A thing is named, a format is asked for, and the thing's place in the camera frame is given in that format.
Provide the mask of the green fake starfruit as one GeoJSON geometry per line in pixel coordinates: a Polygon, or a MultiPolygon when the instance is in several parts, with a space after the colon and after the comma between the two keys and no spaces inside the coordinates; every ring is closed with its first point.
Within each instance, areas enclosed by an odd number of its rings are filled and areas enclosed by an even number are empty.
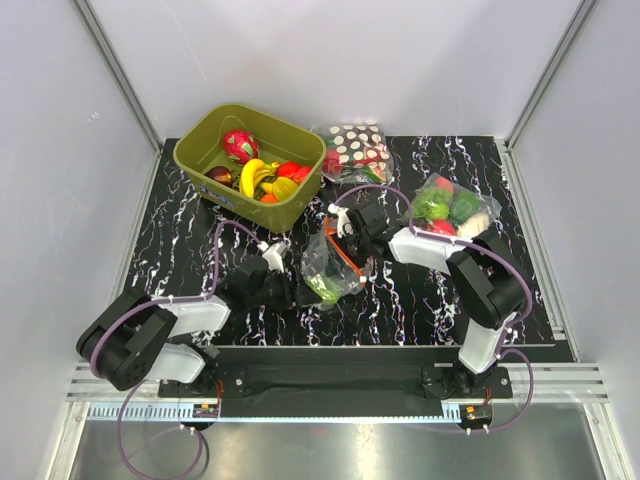
{"type": "Polygon", "coordinates": [[[319,308],[329,309],[348,294],[348,290],[339,282],[322,275],[314,275],[305,279],[306,285],[320,298],[319,308]]]}

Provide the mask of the clear orange-zip fruit bag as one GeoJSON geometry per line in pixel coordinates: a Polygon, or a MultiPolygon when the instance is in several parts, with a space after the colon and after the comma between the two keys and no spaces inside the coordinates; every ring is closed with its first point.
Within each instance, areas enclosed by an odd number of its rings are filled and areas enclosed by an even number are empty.
{"type": "Polygon", "coordinates": [[[330,277],[348,290],[348,295],[356,295],[367,283],[373,271],[374,260],[350,260],[339,247],[336,234],[336,220],[326,217],[320,230],[311,236],[307,248],[301,254],[300,276],[304,287],[312,295],[304,300],[305,305],[317,308],[320,298],[306,285],[305,279],[314,275],[330,277]]]}

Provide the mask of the orange fake persimmon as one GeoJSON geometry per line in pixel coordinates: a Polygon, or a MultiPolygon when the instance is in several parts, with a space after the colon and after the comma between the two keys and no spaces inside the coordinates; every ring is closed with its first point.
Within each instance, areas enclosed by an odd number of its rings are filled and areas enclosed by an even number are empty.
{"type": "Polygon", "coordinates": [[[260,201],[262,203],[278,203],[279,202],[278,198],[274,194],[271,194],[271,193],[263,195],[261,197],[260,201]]]}

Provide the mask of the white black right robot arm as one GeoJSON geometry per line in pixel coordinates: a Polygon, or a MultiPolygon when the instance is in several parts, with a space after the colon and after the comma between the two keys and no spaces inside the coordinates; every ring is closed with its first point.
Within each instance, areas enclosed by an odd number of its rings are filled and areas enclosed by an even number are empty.
{"type": "Polygon", "coordinates": [[[467,240],[393,224],[373,204],[360,209],[332,205],[329,212],[336,217],[333,239],[353,265],[375,257],[436,270],[452,280],[468,317],[466,333],[453,365],[425,370],[423,385],[441,400],[482,395],[510,323],[531,300],[500,238],[489,230],[467,240]]]}

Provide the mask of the yellow fake starfruit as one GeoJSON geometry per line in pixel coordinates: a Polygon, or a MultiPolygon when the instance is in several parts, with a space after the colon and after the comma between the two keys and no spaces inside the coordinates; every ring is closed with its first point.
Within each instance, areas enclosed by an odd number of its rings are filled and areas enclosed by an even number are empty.
{"type": "Polygon", "coordinates": [[[298,189],[298,184],[286,177],[278,177],[271,184],[271,193],[279,200],[284,201],[294,195],[298,189]]]}

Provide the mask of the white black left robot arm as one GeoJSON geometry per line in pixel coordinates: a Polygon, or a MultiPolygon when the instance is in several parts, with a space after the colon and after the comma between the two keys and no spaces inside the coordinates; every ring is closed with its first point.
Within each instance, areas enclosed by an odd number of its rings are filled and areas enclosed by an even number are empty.
{"type": "Polygon", "coordinates": [[[263,307],[287,311],[298,302],[296,271],[278,271],[255,264],[235,268],[209,298],[153,299],[127,288],[93,321],[76,342],[77,354],[90,363],[96,377],[118,391],[144,380],[181,383],[196,396],[215,386],[213,356],[174,337],[218,331],[236,313],[263,307]]]}

